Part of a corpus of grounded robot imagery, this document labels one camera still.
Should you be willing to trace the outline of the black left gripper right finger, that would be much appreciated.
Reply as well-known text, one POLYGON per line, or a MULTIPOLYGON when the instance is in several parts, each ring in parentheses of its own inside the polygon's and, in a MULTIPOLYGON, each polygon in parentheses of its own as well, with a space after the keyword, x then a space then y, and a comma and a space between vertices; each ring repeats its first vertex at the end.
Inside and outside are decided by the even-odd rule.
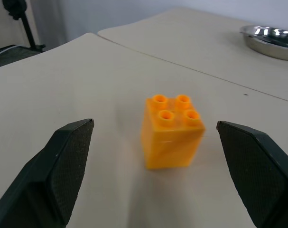
POLYGON ((264 132, 219 121, 230 176, 258 228, 288 228, 288 155, 264 132))

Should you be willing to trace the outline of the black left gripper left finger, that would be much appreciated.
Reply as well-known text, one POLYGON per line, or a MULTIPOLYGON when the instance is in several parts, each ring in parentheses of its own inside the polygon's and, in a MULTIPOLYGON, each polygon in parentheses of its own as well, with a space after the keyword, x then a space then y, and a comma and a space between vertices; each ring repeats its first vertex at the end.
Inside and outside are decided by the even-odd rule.
POLYGON ((29 160, 0 199, 0 228, 65 228, 84 178, 93 119, 67 124, 29 160))

